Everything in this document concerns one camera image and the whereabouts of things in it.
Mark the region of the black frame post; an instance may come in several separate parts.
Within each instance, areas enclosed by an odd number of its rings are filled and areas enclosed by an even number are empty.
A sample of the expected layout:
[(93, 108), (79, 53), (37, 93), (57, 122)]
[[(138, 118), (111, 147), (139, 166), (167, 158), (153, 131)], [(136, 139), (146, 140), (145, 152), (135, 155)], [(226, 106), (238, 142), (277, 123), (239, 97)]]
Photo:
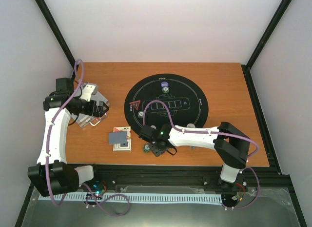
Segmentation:
[(261, 54), (262, 50), (264, 49), (266, 43), (268, 42), (269, 38), (271, 37), (272, 33), (276, 29), (278, 23), (282, 19), (284, 13), (288, 9), (289, 5), (291, 4), (292, 0), (282, 0), (277, 7), (274, 15), (272, 16), (268, 26), (266, 27), (264, 33), (262, 34), (259, 42), (257, 43), (253, 53), (251, 54), (246, 68), (250, 71), (253, 65), (255, 64), (257, 58)]
[(67, 42), (65, 41), (65, 38), (63, 37), (48, 5), (46, 4), (45, 0), (35, 0), (38, 8), (40, 9), (43, 17), (45, 18), (47, 24), (49, 25), (53, 35), (55, 36), (56, 40), (58, 41), (64, 55), (66, 56), (69, 64), (71, 67), (74, 67), (75, 64), (75, 58), (67, 44)]

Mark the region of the green chip top seat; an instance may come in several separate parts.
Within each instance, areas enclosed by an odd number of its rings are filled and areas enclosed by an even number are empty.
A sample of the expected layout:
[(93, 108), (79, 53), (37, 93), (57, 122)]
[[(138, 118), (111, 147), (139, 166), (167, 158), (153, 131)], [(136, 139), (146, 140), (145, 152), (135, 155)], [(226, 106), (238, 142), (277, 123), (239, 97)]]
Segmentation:
[(162, 92), (163, 93), (169, 93), (169, 88), (168, 87), (163, 87)]

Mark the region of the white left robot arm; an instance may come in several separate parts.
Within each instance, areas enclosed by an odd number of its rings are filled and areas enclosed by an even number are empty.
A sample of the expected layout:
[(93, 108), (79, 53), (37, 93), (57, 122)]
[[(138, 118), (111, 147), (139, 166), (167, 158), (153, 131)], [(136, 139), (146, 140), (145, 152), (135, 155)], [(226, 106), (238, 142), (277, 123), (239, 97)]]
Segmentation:
[(81, 83), (70, 78), (56, 79), (56, 89), (43, 101), (45, 132), (42, 149), (35, 166), (27, 175), (41, 196), (75, 192), (85, 183), (90, 189), (101, 185), (96, 165), (76, 168), (66, 160), (66, 136), (73, 119), (80, 127), (95, 119), (103, 120), (109, 110), (108, 100), (94, 83)]

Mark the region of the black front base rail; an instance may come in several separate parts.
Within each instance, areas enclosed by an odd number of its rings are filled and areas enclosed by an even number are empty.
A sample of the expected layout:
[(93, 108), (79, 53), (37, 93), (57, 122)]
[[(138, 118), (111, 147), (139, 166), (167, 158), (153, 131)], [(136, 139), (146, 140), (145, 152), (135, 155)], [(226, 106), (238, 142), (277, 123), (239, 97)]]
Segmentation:
[[(260, 188), (287, 188), (294, 192), (289, 175), (271, 168), (253, 168)], [(105, 181), (108, 189), (126, 186), (190, 186), (204, 187), (205, 191), (225, 193), (219, 186), (221, 167), (210, 166), (143, 166), (143, 165), (96, 165), (97, 180)], [(257, 187), (250, 169), (239, 174), (238, 183), (247, 183), (248, 189)]]

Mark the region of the blue backed card deck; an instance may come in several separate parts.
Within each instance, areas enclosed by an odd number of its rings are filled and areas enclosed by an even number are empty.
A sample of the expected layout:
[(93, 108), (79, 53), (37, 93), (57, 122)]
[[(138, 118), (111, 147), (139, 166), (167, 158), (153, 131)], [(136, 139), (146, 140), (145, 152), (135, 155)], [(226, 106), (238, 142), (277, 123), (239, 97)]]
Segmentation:
[(127, 132), (118, 131), (109, 133), (109, 144), (124, 144), (127, 142)]

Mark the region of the purple blind button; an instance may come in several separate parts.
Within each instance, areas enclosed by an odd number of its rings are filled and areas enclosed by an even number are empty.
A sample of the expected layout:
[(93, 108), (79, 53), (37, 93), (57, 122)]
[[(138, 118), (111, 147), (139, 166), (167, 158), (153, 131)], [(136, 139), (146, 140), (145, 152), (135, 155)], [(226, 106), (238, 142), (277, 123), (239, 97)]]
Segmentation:
[(160, 85), (162, 88), (169, 86), (168, 82), (162, 82)]

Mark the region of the black left rear frame post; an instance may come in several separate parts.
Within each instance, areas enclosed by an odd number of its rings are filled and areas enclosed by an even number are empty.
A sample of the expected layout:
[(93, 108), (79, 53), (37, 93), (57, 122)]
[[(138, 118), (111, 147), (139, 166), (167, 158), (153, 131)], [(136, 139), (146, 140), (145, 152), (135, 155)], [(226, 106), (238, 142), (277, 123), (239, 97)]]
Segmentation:
[(65, 38), (63, 37), (48, 5), (46, 4), (45, 0), (35, 0), (38, 8), (40, 9), (43, 17), (45, 18), (47, 24), (49, 25), (53, 35), (55, 36), (56, 40), (58, 41), (64, 55), (66, 56), (69, 64), (71, 67), (74, 67), (75, 64), (75, 58), (67, 44), (67, 42), (65, 41)]

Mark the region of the black right frame rail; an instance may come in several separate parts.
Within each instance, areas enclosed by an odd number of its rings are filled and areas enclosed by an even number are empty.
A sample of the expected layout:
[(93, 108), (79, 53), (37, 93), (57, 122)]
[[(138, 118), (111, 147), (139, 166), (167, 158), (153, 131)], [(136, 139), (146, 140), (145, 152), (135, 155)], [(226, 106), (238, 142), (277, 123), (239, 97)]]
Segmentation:
[(255, 85), (250, 73), (250, 70), (246, 67), (246, 65), (241, 65), (242, 72), (245, 78), (245, 82), (247, 85), (247, 89), (251, 98), (251, 102), (253, 105), (253, 110), (255, 113), (255, 117), (258, 123), (259, 131), (261, 134), (262, 142), (267, 154), (267, 158), (269, 160), (269, 168), (271, 170), (275, 170), (279, 175), (282, 174), (281, 168), (277, 159), (277, 155), (273, 146), (273, 142), (267, 127), (267, 123), (265, 121), (265, 117), (261, 108), (261, 104), (255, 89)]

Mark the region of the green poker chip stack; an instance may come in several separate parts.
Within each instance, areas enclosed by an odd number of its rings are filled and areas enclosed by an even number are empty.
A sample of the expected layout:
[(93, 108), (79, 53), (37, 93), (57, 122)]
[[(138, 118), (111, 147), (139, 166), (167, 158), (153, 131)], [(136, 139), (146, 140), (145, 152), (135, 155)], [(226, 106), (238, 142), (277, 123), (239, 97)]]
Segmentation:
[(149, 144), (145, 144), (145, 145), (143, 146), (143, 148), (142, 148), (142, 151), (143, 151), (144, 153), (149, 153), (149, 152), (151, 151), (150, 145), (149, 145)]

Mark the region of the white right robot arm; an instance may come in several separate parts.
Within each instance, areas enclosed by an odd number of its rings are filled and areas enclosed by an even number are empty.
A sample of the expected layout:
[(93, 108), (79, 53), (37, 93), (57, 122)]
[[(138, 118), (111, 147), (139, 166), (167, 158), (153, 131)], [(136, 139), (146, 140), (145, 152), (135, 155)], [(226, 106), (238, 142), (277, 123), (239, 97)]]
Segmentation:
[(245, 168), (250, 148), (250, 139), (230, 123), (219, 127), (185, 128), (164, 124), (160, 128), (144, 125), (140, 137), (150, 143), (156, 157), (181, 146), (202, 147), (216, 151), (223, 161), (220, 183), (234, 184), (239, 172)]

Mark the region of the metal front tray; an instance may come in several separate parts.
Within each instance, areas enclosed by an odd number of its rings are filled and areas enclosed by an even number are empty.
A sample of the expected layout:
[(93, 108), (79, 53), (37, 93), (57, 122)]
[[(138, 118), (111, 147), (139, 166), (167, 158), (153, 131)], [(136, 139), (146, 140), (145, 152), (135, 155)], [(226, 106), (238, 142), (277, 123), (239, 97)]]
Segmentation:
[[(125, 193), (208, 194), (194, 189), (156, 190), (128, 187)], [(298, 227), (299, 218), (287, 189), (264, 188), (260, 196), (246, 193), (238, 207), (208, 204), (131, 204), (64, 201), (53, 206), (36, 190), (30, 198), (23, 227)]]

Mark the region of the green chip seat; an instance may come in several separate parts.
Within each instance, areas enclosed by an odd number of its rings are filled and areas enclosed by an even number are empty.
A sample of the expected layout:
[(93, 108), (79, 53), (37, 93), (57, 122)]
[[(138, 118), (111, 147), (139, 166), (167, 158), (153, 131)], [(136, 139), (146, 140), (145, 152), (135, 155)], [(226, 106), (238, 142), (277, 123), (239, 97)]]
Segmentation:
[(143, 119), (144, 111), (139, 111), (137, 115), (138, 115), (139, 118)]
[(169, 88), (168, 87), (163, 87), (162, 92), (163, 93), (169, 93)]

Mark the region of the black round poker mat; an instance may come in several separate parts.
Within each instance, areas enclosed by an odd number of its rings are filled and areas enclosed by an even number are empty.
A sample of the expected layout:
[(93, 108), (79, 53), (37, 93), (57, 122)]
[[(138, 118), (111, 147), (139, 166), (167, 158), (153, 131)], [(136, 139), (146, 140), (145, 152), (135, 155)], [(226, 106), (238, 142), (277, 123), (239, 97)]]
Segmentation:
[[(161, 83), (168, 82), (169, 93), (163, 93)], [(201, 88), (192, 80), (176, 74), (156, 74), (136, 83), (125, 98), (124, 114), (131, 129), (139, 134), (144, 124), (162, 127), (169, 124), (169, 109), (173, 123), (202, 128), (208, 118), (209, 105)], [(144, 111), (143, 119), (138, 112)]]

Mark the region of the white dealer button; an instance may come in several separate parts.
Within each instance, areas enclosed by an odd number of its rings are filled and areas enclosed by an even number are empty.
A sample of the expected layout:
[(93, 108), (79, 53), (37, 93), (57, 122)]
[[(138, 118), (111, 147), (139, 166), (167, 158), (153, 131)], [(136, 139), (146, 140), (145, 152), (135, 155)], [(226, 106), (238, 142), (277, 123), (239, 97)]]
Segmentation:
[(186, 126), (187, 128), (196, 128), (196, 126), (194, 124), (187, 124)]

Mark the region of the black right rear frame post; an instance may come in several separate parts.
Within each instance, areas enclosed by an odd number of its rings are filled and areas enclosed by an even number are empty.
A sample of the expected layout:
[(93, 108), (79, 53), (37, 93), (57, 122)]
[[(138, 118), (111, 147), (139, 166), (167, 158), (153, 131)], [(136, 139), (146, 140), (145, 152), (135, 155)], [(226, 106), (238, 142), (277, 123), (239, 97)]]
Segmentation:
[(292, 0), (282, 0), (277, 7), (274, 15), (272, 16), (268, 26), (266, 27), (264, 33), (262, 34), (259, 42), (257, 43), (253, 53), (251, 54), (246, 68), (250, 71), (253, 65), (255, 64), (257, 58), (261, 54), (262, 50), (264, 49), (266, 43), (268, 42), (269, 38), (271, 37), (272, 33), (276, 29), (278, 23), (282, 19), (284, 13), (288, 9), (289, 5), (291, 4)]

